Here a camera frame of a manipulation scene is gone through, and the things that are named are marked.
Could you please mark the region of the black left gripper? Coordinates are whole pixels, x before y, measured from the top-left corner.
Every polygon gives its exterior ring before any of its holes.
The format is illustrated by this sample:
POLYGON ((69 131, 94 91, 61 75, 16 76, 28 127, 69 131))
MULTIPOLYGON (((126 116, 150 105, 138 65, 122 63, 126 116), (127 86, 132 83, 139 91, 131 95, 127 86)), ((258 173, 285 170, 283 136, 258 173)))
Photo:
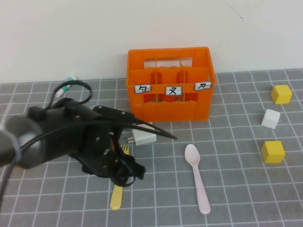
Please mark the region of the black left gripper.
MULTIPOLYGON (((54 131, 45 138, 47 159, 68 154, 82 164, 82 171, 98 177, 111 177, 109 159, 117 153, 117 141, 122 133, 122 112, 106 107, 93 109, 63 98, 46 110, 44 132, 54 131)), ((131 155, 120 159, 127 177, 144 179, 146 168, 131 155)))

